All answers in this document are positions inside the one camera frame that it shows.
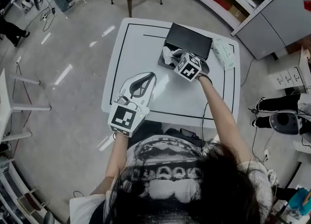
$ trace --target gray floor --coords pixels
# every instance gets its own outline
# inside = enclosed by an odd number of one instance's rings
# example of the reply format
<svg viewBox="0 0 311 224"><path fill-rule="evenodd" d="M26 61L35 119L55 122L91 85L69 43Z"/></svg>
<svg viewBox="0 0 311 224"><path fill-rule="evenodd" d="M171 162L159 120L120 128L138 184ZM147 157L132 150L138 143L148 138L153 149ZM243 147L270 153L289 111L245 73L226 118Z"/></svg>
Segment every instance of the gray floor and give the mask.
<svg viewBox="0 0 311 224"><path fill-rule="evenodd" d="M111 135L107 127L108 116L101 111L101 100L119 25L128 16L126 0L76 0L76 5L66 14L57 8L57 14L47 32L42 32L44 22L37 18L28 30L29 38L19 48L7 39L0 41L1 69L15 71L15 62L21 55L21 71L37 77L40 86L27 85L33 103L50 104L50 112L33 112L24 129L33 133L31 138L19 142L16 162L19 170L32 186L37 186L50 200L50 209L65 221L69 215L69 199L74 190L88 195L103 179L111 146L104 152L97 147ZM134 0L133 17L173 21L230 37L231 29L196 0ZM7 20L25 28L37 14L35 9L24 17L12 7ZM111 25L116 28L108 35L102 33ZM41 44L44 37L50 38ZM252 55L240 43L241 81L244 80ZM252 107L261 96L277 97L267 77L267 67L272 59L254 61L246 84L241 89L238 125L242 136L252 147L255 129L249 123L254 115ZM73 69L54 85L62 71ZM17 83L15 102L27 102L21 83ZM20 132L28 113L14 114L13 133ZM201 133L199 128L188 128ZM215 130L204 130L205 137L214 137ZM272 130L258 130L254 151L261 159ZM265 163L277 172L281 185L289 179L297 161L291 137L274 133L269 144L271 157Z"/></svg>

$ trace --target white sleeve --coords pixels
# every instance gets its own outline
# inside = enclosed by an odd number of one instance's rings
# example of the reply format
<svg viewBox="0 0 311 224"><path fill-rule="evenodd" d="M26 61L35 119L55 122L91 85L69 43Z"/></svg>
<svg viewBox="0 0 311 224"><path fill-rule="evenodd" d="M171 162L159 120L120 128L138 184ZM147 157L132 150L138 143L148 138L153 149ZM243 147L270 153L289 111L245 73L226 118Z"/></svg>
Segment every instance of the white sleeve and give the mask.
<svg viewBox="0 0 311 224"><path fill-rule="evenodd" d="M267 169L261 163L255 161L243 162L239 164L239 167L243 171L251 171L248 177L256 187L257 201L265 206L265 208L260 209L260 213L264 216L261 223L264 223L272 207L272 191Z"/></svg>
<svg viewBox="0 0 311 224"><path fill-rule="evenodd" d="M88 224L95 209L105 200L104 194L77 197L69 201L70 223Z"/></svg>

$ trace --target graphic t-shirt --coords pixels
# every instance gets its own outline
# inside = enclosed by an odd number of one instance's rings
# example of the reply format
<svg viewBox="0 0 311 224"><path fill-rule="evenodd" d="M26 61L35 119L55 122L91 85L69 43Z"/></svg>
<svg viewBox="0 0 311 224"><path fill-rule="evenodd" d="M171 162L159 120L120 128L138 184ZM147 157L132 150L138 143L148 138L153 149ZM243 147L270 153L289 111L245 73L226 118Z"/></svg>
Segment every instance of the graphic t-shirt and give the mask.
<svg viewBox="0 0 311 224"><path fill-rule="evenodd" d="M158 223L191 223L190 217L182 209L190 201L200 200L201 172L197 167L199 158L199 148L186 140L166 135L152 136L127 151L127 162L121 173L121 187L126 189L131 182L141 178L145 183L140 197L148 201L169 202L165 205L169 208L169 214L161 216ZM239 167L241 170L247 170L248 167L255 169L249 176L258 185L257 199L270 207L272 194L266 169L257 162L244 162ZM115 180L105 195L71 199L71 223L88 224L92 213L103 199L106 199L103 212L105 219L109 213L109 200ZM175 213L174 206L178 206L178 213ZM268 215L265 210L262 213L264 216Z"/></svg>

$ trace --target white table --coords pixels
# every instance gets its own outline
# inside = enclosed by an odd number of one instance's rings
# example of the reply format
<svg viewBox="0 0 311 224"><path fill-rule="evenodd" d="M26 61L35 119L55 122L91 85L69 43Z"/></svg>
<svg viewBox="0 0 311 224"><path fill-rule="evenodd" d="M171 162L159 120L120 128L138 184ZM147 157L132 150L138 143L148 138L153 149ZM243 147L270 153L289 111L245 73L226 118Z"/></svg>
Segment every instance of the white table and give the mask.
<svg viewBox="0 0 311 224"><path fill-rule="evenodd" d="M201 126L206 97L200 83L192 83L181 78L170 69L157 64L165 38L172 23L125 18L113 48L105 82L102 110L109 113L112 102L126 79L138 73L152 71L156 74L154 97L148 107L147 120L187 126ZM231 110L235 120L238 118L240 102L240 50L236 41L211 32L185 26L211 38L223 38L236 55L236 67L224 71L213 50L207 63L213 85ZM204 127L215 128L209 107L206 109Z"/></svg>

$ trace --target woman's left arm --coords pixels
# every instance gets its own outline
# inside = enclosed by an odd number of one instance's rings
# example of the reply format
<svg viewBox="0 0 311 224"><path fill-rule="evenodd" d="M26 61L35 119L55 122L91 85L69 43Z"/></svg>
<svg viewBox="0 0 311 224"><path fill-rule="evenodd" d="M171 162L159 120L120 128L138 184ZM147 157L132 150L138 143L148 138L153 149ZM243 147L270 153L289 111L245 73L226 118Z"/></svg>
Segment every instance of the woman's left arm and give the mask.
<svg viewBox="0 0 311 224"><path fill-rule="evenodd" d="M113 144L112 152L109 158L109 162L106 169L104 180L100 185L91 193L94 194L105 194L110 188L113 179L118 173L124 169L127 160L127 144L128 137L121 134L116 134L116 139Z"/></svg>
<svg viewBox="0 0 311 224"><path fill-rule="evenodd" d="M303 201L302 206L304 206L305 204L308 203L310 196L311 196L311 190L309 191L309 193L307 194L305 200Z"/></svg>

